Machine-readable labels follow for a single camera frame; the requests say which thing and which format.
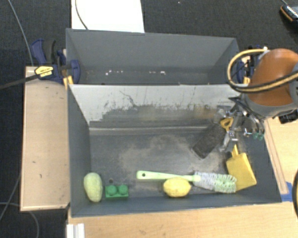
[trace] metal bracket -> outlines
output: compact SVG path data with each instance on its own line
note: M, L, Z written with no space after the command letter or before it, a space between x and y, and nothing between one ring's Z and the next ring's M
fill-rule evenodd
M85 238L85 224L66 225L66 238Z

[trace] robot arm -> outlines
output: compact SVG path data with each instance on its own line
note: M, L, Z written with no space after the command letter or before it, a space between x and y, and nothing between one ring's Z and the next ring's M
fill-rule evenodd
M264 52L249 84L234 83L231 68L235 61L244 55L256 54L258 57ZM267 118L279 117L281 123L298 119L298 54L295 52L286 49L243 51L230 61L227 80L241 95L231 98L236 105L227 112L225 118L234 122L225 135L221 150L224 151L231 140L237 140L237 131L244 131L246 136L253 134L254 138L262 140L265 133L264 120ZM241 127L246 119L251 121L251 127Z
M298 71L298 54L275 49L265 54L255 68L248 86L273 82ZM263 118L283 116L298 109L298 78L272 90L244 93L246 105Z

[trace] gray plastic bin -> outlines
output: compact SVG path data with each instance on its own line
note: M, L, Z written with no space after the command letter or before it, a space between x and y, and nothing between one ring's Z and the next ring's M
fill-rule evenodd
M265 142L242 135L254 187L230 195L193 187L172 199L160 182L136 180L137 170L226 173L224 153L202 160L191 148L217 106L233 105L228 97L237 93L224 84L224 68L237 50L232 38L67 31L68 59L82 69L80 84L68 90L72 217L281 201ZM127 184L129 198L90 202L83 188L89 172L103 185Z

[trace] bin floor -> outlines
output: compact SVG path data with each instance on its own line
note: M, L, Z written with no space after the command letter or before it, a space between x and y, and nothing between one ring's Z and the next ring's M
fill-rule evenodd
M90 136L91 171L104 185L126 184L129 197L163 195L162 182L139 181L138 170L191 175L194 171L225 174L224 153L211 152L201 159L191 149L201 133ZM190 193L213 193L193 187Z

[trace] brush bristles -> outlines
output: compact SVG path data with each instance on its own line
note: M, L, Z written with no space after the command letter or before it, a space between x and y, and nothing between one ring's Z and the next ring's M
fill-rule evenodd
M236 178L234 176L201 172L194 172L194 175L201 177L200 181L193 182L196 187L214 190L221 193L236 192Z

